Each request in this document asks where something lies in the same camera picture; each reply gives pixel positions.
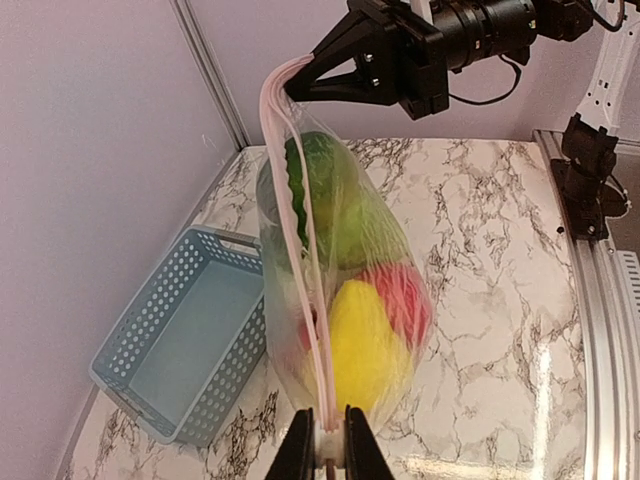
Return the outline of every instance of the basket handle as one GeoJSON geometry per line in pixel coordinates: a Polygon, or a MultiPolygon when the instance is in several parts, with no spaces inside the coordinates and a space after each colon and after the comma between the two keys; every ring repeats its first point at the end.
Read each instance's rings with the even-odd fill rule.
{"type": "Polygon", "coordinates": [[[230,232],[221,228],[214,228],[213,230],[214,234],[218,237],[219,240],[237,243],[238,245],[254,248],[258,252],[260,252],[260,242],[255,237],[245,235],[244,233],[230,232]]]}

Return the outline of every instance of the plastic basket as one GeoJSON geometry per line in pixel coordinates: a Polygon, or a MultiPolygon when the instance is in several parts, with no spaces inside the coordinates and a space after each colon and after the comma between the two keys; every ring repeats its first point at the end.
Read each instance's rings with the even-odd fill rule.
{"type": "Polygon", "coordinates": [[[256,239],[187,229],[114,326],[91,378],[158,442],[207,446],[264,353],[262,292],[256,239]]]}

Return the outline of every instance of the black bracket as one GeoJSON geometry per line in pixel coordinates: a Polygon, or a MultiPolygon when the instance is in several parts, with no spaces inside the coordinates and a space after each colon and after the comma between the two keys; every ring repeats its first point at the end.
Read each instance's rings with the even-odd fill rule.
{"type": "Polygon", "coordinates": [[[553,40],[573,42],[593,26],[593,17],[579,0],[533,0],[538,33],[553,40]]]}
{"type": "Polygon", "coordinates": [[[595,130],[576,114],[562,140],[562,153],[569,160],[551,160],[573,238],[609,238],[606,217],[620,217],[627,212],[625,193],[606,183],[616,164],[617,143],[618,138],[608,135],[605,128],[595,130]]]}
{"type": "MultiPolygon", "coordinates": [[[[347,406],[344,430],[347,480],[393,480],[362,410],[347,406]]],[[[313,439],[313,410],[299,410],[265,480],[313,480],[323,467],[315,465],[313,439]]]]}
{"type": "Polygon", "coordinates": [[[289,80],[297,102],[400,103],[412,119],[449,108],[444,37],[400,1],[348,0],[349,13],[289,80]],[[351,73],[320,78],[349,60],[351,73]]]}

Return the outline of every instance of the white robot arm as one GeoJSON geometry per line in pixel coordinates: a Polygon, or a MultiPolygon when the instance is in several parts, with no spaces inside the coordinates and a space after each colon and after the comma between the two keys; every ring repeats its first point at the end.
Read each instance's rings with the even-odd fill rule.
{"type": "MultiPolygon", "coordinates": [[[[618,3],[604,4],[607,18],[616,18],[618,3]]],[[[611,136],[620,128],[620,109],[629,84],[631,69],[640,48],[640,12],[626,9],[626,20],[618,32],[606,32],[591,84],[577,112],[582,120],[599,129],[604,127],[611,136]]]]}

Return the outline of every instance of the green apple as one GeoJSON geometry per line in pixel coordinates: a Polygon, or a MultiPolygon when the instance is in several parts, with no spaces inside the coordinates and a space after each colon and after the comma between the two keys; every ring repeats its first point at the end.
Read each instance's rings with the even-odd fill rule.
{"type": "Polygon", "coordinates": [[[341,270],[400,261],[409,252],[400,225],[374,191],[362,187],[336,215],[332,226],[317,230],[324,264],[341,270]]]}

